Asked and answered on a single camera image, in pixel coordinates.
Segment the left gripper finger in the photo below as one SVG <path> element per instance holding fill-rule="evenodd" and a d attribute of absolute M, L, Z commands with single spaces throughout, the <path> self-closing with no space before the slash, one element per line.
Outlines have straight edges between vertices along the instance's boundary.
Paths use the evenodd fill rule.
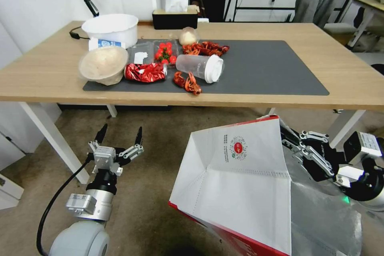
<path fill-rule="evenodd" d="M 139 127 L 134 145 L 118 153 L 119 160 L 133 160 L 144 151 L 142 145 L 142 126 Z"/>
<path fill-rule="evenodd" d="M 96 133 L 94 140 L 88 142 L 89 151 L 94 153 L 96 151 L 97 156 L 108 156 L 108 149 L 101 146 L 102 141 L 105 138 L 106 131 L 108 129 L 108 124 L 105 123 L 104 126 Z"/>

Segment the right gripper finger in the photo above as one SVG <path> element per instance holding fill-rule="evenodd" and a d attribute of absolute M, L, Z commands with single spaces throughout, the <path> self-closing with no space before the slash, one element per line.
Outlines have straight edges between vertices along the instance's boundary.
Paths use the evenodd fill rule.
<path fill-rule="evenodd" d="M 292 152 L 292 157 L 312 179 L 333 179 L 335 177 L 335 171 L 330 162 L 312 146 L 303 142 L 296 145 L 287 139 L 282 140 L 282 145 Z"/>
<path fill-rule="evenodd" d="M 280 125 L 280 135 L 282 145 L 288 149 L 302 149 L 305 146 L 311 146 L 312 143 L 328 143 L 328 135 L 304 130 L 299 133 L 283 124 Z"/>

